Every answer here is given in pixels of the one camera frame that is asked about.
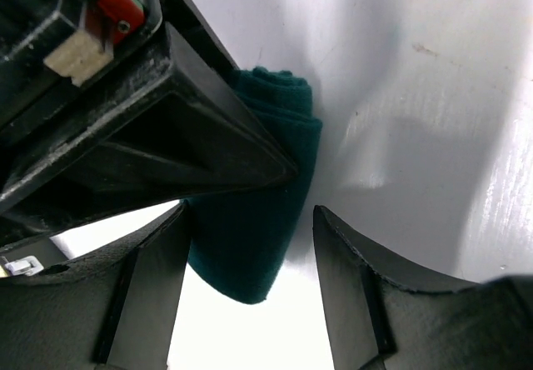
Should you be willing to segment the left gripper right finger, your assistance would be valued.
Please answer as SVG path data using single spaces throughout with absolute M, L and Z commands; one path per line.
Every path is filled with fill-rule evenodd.
M 445 275 L 323 206 L 313 211 L 313 242 L 335 368 L 531 368 L 531 276 Z

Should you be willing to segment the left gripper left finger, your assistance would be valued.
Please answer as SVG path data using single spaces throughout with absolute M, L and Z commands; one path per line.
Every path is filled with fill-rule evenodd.
M 5 277 L 2 368 L 166 368 L 191 235 L 180 203 L 81 257 Z

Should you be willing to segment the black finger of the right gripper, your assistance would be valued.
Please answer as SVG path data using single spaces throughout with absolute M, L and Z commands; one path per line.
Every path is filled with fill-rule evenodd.
M 205 193 L 270 187 L 294 160 L 170 24 L 15 145 L 1 234 L 51 237 Z

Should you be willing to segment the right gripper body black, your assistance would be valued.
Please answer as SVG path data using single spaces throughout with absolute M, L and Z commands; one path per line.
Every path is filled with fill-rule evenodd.
M 192 0 L 1 0 L 1 142 L 15 145 L 170 23 L 221 75 L 235 63 Z

